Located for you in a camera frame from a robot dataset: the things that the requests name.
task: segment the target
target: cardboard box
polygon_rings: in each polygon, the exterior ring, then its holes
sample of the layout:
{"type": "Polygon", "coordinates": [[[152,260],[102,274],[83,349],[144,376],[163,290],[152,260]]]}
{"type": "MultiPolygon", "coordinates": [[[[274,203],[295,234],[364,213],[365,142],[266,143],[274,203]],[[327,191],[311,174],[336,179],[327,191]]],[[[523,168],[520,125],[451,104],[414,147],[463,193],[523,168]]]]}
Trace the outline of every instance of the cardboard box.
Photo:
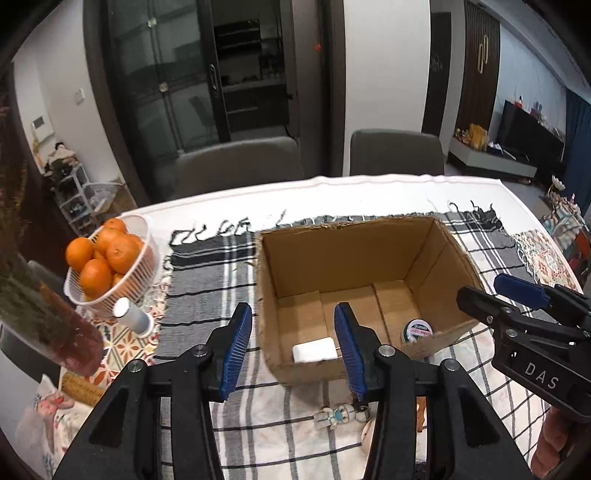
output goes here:
{"type": "Polygon", "coordinates": [[[257,237],[258,334],[269,370],[283,384],[345,377],[342,360],[295,364],[292,347],[335,334],[348,301],[361,325],[411,358],[449,346],[477,324],[456,305],[459,288],[482,288],[469,257],[429,216],[261,232],[257,237]],[[434,335],[402,344],[422,318],[434,335]]]}

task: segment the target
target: white wall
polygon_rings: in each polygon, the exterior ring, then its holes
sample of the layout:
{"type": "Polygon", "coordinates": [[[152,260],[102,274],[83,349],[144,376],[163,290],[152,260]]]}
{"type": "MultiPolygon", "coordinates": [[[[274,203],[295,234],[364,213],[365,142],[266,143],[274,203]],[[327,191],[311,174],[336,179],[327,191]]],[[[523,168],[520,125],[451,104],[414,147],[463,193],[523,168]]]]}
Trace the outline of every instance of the white wall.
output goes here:
{"type": "Polygon", "coordinates": [[[90,85],[82,29],[83,0],[64,0],[27,38],[14,57],[15,88],[21,120],[31,144],[31,122],[45,109],[55,135],[44,141],[44,160],[63,141],[76,152],[91,181],[123,178],[90,85]],[[77,105],[74,92],[86,99],[77,105]]]}
{"type": "Polygon", "coordinates": [[[466,51],[466,14],[463,0],[431,0],[431,12],[452,13],[452,56],[449,64],[447,97],[439,140],[443,154],[447,155],[449,144],[456,129],[457,111],[460,108],[464,81],[464,57],[466,51]]]}
{"type": "Polygon", "coordinates": [[[533,51],[563,85],[591,102],[591,89],[583,73],[566,46],[538,14],[522,1],[480,2],[486,6],[486,11],[533,51]]]}
{"type": "Polygon", "coordinates": [[[345,0],[343,175],[360,128],[421,131],[430,57],[428,0],[345,0]]]}
{"type": "Polygon", "coordinates": [[[499,81],[489,138],[496,138],[505,100],[513,102],[520,95],[526,112],[539,102],[548,124],[566,131],[566,88],[525,44],[501,26],[499,81]]]}

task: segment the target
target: light switch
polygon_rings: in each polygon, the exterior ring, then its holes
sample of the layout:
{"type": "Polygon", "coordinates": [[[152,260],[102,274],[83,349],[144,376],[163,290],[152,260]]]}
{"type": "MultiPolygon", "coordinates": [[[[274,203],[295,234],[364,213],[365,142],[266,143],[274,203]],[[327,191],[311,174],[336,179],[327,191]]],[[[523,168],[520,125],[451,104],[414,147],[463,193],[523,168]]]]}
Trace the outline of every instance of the light switch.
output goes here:
{"type": "Polygon", "coordinates": [[[74,92],[74,101],[76,102],[76,105],[80,105],[82,102],[84,102],[84,90],[81,88],[76,89],[74,92]]]}

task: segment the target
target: human hand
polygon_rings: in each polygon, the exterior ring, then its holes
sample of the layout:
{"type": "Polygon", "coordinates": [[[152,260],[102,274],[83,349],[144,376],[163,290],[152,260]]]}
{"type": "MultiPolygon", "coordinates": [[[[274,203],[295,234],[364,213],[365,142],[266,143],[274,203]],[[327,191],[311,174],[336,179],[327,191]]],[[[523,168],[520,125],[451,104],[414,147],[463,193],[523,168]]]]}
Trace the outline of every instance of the human hand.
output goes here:
{"type": "Polygon", "coordinates": [[[556,407],[550,407],[531,459],[531,471],[535,476],[542,478],[558,465],[560,451],[569,439],[572,426],[572,420],[556,407]]]}

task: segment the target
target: white plastic basket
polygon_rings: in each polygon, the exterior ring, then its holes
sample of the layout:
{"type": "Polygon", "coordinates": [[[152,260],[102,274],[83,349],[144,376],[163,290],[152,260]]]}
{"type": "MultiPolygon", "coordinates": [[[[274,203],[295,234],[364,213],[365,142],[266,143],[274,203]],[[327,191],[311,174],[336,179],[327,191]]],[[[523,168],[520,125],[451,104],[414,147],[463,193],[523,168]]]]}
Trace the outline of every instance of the white plastic basket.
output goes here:
{"type": "MultiPolygon", "coordinates": [[[[90,309],[99,317],[113,316],[113,305],[121,297],[127,297],[133,303],[138,303],[151,286],[158,270],[160,257],[152,234],[151,220],[135,214],[122,215],[119,218],[125,222],[128,233],[137,235],[144,242],[138,258],[121,281],[102,297],[92,301],[84,300],[84,293],[78,283],[80,274],[77,271],[69,268],[64,283],[64,293],[74,304],[90,309]]],[[[89,237],[93,244],[96,243],[101,229],[102,227],[89,237]]]]}

